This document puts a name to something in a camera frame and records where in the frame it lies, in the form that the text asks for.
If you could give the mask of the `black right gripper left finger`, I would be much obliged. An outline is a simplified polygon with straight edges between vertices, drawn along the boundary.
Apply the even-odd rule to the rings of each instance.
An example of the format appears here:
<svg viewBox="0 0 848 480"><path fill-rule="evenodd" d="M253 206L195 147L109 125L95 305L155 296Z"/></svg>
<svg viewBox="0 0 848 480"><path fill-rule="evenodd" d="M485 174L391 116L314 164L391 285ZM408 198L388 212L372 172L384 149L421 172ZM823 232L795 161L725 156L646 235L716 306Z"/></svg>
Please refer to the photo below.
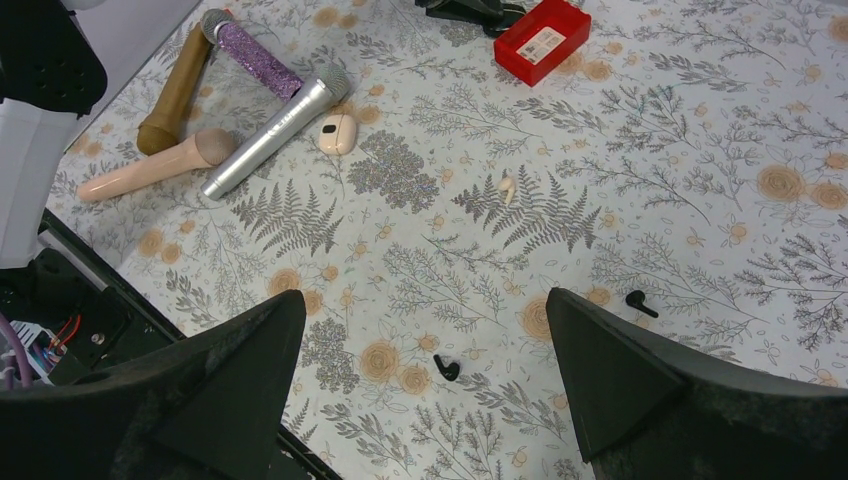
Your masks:
<svg viewBox="0 0 848 480"><path fill-rule="evenodd" d="M5 479L300 479L278 443L306 323L289 290L67 386L1 396Z"/></svg>

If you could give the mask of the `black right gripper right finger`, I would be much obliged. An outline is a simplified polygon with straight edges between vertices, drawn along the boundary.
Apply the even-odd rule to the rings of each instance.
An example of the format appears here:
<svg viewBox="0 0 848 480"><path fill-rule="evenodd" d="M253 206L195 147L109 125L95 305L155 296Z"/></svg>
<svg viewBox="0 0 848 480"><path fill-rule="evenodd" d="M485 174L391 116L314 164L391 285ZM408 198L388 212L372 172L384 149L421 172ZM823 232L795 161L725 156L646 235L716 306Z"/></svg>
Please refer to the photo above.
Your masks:
<svg viewBox="0 0 848 480"><path fill-rule="evenodd" d="M599 479L843 479L847 393L741 367L562 288L547 319Z"/></svg>

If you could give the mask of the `black earbud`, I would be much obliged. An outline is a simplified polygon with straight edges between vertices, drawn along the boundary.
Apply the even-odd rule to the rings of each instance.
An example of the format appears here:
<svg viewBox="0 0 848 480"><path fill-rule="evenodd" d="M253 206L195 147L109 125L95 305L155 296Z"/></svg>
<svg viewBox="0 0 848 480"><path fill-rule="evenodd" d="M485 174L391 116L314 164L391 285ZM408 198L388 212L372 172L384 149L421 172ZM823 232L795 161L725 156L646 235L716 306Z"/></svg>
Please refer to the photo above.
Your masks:
<svg viewBox="0 0 848 480"><path fill-rule="evenodd" d="M659 313L646 304L646 293L642 290L633 290L629 292L625 297L625 303L627 306L638 310L651 318L659 317Z"/></svg>
<svg viewBox="0 0 848 480"><path fill-rule="evenodd" d="M434 363L440 375L447 381L453 382L458 379L461 373L461 365L454 360L446 360L441 355L433 356Z"/></svg>

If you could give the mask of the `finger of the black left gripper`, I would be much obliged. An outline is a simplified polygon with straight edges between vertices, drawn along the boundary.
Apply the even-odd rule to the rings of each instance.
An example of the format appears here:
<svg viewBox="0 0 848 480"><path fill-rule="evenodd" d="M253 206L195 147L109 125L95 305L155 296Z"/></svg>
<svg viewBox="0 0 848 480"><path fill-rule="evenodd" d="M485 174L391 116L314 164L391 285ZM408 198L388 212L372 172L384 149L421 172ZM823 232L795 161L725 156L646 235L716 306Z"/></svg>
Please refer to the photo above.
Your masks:
<svg viewBox="0 0 848 480"><path fill-rule="evenodd" d="M415 0L414 4L428 17L444 20L487 24L504 17L500 0Z"/></svg>

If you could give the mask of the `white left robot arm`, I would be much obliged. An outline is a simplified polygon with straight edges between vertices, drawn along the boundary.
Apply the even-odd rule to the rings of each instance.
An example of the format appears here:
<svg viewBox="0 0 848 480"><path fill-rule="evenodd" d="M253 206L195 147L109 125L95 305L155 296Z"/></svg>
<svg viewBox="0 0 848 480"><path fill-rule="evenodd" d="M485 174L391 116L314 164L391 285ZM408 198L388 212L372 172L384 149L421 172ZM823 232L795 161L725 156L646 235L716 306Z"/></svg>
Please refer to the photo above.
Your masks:
<svg viewBox="0 0 848 480"><path fill-rule="evenodd" d="M97 1L1 4L1 267L37 255L38 226L80 118L108 92L108 70L80 11Z"/></svg>

